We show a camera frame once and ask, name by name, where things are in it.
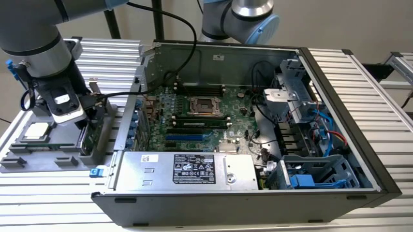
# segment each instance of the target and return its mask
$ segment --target power cable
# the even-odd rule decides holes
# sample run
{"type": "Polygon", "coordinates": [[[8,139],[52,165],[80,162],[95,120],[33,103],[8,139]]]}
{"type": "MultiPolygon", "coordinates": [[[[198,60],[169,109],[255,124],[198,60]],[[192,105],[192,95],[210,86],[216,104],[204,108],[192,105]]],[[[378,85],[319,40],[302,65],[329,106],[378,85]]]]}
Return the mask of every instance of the power cable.
{"type": "Polygon", "coordinates": [[[195,49],[196,49],[196,31],[195,31],[195,28],[190,24],[188,21],[186,21],[182,17],[179,17],[179,16],[176,16],[176,15],[173,15],[173,14],[165,12],[165,11],[160,11],[157,9],[153,9],[151,7],[147,7],[147,6],[143,6],[143,5],[137,5],[137,4],[131,3],[131,2],[128,2],[127,5],[131,6],[131,7],[137,8],[137,9],[141,9],[141,10],[147,10],[147,11],[152,11],[152,12],[160,13],[160,14],[163,14],[163,15],[165,15],[165,16],[168,16],[171,18],[175,18],[179,21],[182,21],[190,27],[190,29],[192,31],[192,34],[194,34],[194,45],[192,45],[192,49],[191,49],[190,55],[188,55],[186,61],[183,62],[183,64],[179,66],[179,68],[175,71],[165,72],[164,77],[163,77],[163,82],[156,84],[153,88],[151,88],[151,89],[148,89],[147,91],[143,91],[143,92],[117,92],[117,93],[104,94],[104,95],[100,95],[97,97],[99,100],[109,98],[109,97],[120,96],[120,95],[145,95],[145,94],[153,92],[173,76],[177,75],[180,70],[186,67],[187,63],[190,62],[190,60],[191,60],[191,58],[194,56],[195,49]]]}
{"type": "Polygon", "coordinates": [[[200,13],[204,14],[204,11],[202,10],[202,6],[200,6],[199,0],[196,0],[196,2],[198,2],[198,6],[199,6],[200,13]]]}

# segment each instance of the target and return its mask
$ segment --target metal bracket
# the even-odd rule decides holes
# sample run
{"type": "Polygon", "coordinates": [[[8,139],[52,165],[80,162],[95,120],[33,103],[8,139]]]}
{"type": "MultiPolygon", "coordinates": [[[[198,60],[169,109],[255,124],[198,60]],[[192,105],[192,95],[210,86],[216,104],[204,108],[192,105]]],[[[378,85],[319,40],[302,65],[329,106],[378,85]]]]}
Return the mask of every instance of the metal bracket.
{"type": "Polygon", "coordinates": [[[287,102],[298,100],[295,93],[291,93],[278,88],[267,88],[263,90],[263,93],[266,99],[271,102],[287,102]]]}

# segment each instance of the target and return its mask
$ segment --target black pcie slot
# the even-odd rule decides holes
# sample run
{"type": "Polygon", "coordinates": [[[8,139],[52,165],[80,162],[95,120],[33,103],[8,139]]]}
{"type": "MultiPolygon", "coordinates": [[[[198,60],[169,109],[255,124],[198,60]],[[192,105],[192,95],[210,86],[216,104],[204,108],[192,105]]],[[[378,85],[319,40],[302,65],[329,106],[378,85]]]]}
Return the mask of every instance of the black pcie slot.
{"type": "Polygon", "coordinates": [[[167,129],[167,134],[203,134],[203,129],[167,129]]]}

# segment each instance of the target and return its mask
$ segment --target blue latch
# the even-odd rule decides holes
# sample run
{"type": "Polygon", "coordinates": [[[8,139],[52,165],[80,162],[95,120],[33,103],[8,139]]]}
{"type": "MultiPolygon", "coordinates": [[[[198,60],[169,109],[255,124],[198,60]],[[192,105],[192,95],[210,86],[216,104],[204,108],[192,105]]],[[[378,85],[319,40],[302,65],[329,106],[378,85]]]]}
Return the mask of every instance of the blue latch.
{"type": "Polygon", "coordinates": [[[292,188],[312,188],[315,186],[311,175],[296,174],[290,177],[292,188]]]}
{"type": "Polygon", "coordinates": [[[103,177],[104,169],[92,168],[89,172],[89,178],[100,178],[103,177]]]}
{"type": "Polygon", "coordinates": [[[13,61],[9,59],[9,60],[6,60],[5,64],[6,64],[6,69],[8,69],[8,71],[10,71],[16,81],[20,81],[20,77],[18,77],[16,71],[14,71],[13,61]]]}

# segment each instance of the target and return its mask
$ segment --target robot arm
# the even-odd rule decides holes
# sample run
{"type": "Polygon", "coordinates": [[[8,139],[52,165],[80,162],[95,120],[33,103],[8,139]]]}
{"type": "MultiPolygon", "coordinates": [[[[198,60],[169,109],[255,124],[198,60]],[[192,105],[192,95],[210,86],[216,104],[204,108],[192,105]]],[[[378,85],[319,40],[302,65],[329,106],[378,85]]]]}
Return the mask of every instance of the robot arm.
{"type": "Polygon", "coordinates": [[[204,0],[200,41],[232,37],[242,44],[264,44],[279,24],[272,6],[272,0],[204,0]]]}
{"type": "Polygon", "coordinates": [[[56,24],[127,2],[12,0],[1,3],[0,48],[16,64],[20,78],[47,101],[57,123],[85,119],[79,97],[88,95],[89,91],[56,24]]]}
{"type": "MultiPolygon", "coordinates": [[[[45,100],[56,123],[83,121],[93,113],[81,103],[89,91],[56,25],[127,2],[8,0],[1,3],[0,20],[9,23],[0,24],[0,48],[28,83],[32,99],[36,89],[45,100]]],[[[272,5],[272,0],[204,0],[202,40],[232,37],[244,44],[266,43],[278,27],[272,5]]]]}

